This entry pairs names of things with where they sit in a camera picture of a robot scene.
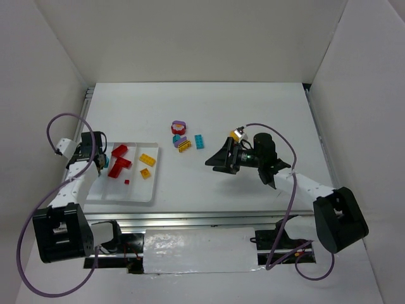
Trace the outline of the red long brick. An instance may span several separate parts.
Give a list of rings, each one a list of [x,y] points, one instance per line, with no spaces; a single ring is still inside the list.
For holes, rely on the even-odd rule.
[[[120,164],[115,163],[112,169],[108,173],[108,177],[117,179],[122,171],[123,167]]]

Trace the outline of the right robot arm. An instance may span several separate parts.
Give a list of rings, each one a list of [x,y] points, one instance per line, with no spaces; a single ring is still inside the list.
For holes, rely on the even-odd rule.
[[[268,133],[256,134],[249,149],[228,137],[205,164],[226,174],[236,174],[241,167],[256,168],[263,184],[304,203],[313,218],[289,216],[282,222],[278,230],[289,239],[318,241],[328,252],[338,253],[369,234],[354,193],[347,187],[334,189],[295,173],[278,157]]]

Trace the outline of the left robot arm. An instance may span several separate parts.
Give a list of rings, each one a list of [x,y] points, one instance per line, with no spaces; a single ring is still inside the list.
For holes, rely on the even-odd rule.
[[[121,245],[121,229],[115,220],[90,224],[83,212],[89,191],[108,164],[106,136],[95,131],[96,147],[90,132],[81,142],[60,139],[57,154],[68,159],[63,186],[48,207],[38,209],[32,218],[40,259],[44,263],[88,257],[100,246],[115,253]]]

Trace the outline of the yellow small square brick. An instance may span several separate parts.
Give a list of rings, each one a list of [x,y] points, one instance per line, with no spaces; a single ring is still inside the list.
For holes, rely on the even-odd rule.
[[[146,179],[148,179],[148,178],[151,177],[151,173],[150,173],[150,171],[149,171],[147,168],[142,169],[142,170],[140,171],[140,174],[141,174],[141,176],[142,176],[142,178],[143,178],[144,180],[146,180]]]

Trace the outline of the yellow striped brick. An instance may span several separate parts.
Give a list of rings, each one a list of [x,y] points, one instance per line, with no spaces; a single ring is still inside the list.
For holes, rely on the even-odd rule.
[[[192,144],[189,140],[185,140],[185,141],[181,142],[177,147],[178,152],[179,153],[184,152],[185,150],[189,149],[191,147],[191,145]]]

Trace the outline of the teal purple brick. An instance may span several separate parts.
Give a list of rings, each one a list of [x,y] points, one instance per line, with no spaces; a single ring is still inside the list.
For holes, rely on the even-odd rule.
[[[173,145],[174,147],[178,148],[186,140],[187,140],[186,136],[180,136],[179,134],[175,134],[173,136]]]

